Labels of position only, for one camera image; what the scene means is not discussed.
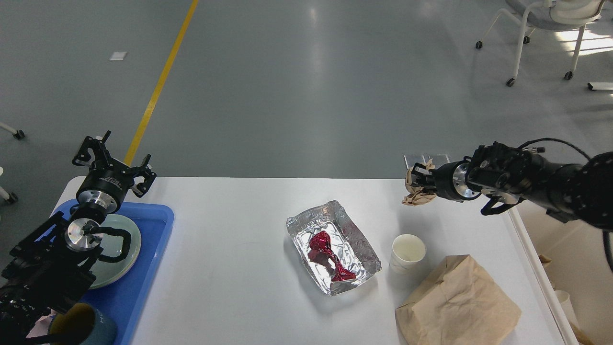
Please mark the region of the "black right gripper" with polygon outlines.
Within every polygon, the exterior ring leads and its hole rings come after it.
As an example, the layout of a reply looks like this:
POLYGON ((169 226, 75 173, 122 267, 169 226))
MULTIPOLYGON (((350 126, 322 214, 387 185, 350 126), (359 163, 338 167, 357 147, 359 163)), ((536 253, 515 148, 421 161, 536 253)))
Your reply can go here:
POLYGON ((433 195, 455 202, 472 201, 481 196, 467 183, 466 161, 447 163, 435 168, 433 163, 415 163, 411 169, 411 194, 433 195), (434 178, 435 184, 428 178, 434 178))

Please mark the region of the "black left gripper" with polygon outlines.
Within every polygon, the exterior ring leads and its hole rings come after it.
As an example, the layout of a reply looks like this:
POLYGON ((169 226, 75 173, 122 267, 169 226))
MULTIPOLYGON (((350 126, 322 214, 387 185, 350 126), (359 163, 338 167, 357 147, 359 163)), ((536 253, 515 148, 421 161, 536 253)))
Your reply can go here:
POLYGON ((90 170, 76 193, 76 200, 81 204, 94 202, 107 214, 120 209, 129 190, 138 198, 145 196, 156 179, 149 164, 151 154, 147 154, 139 166, 125 168, 122 172, 118 170, 120 162, 105 146, 111 133, 106 131, 103 136, 86 136, 72 159, 73 165, 90 170))

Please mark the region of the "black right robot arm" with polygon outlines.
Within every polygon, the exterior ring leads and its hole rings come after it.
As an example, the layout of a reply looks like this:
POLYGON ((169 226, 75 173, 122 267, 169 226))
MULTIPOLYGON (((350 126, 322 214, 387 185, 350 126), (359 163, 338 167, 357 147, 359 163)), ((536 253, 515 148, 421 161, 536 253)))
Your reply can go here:
POLYGON ((489 216, 528 200, 558 221, 582 220, 600 229, 606 262, 612 266, 613 154, 591 157, 574 146, 586 164, 552 163, 536 143, 510 147, 494 142, 439 167, 431 160, 417 161, 408 167, 403 204, 421 206, 436 197, 461 203, 484 195, 488 202, 481 214, 489 216))

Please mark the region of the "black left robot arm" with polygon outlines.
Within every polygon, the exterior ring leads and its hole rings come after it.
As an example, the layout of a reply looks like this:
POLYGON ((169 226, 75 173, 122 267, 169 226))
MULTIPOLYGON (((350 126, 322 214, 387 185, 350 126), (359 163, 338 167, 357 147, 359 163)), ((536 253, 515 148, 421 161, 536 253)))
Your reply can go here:
POLYGON ((1 343, 39 345, 55 341, 76 344, 81 335, 72 331, 29 337, 40 317, 51 311, 66 313, 90 289, 96 262, 116 264, 126 259, 132 236, 124 229, 105 227, 103 221, 120 210, 129 191, 143 197, 156 179, 146 155, 130 167, 114 159, 105 143, 110 136, 86 136, 72 163, 88 168, 77 190, 76 205, 68 218, 56 212, 10 254, 13 260, 1 275, 1 343))

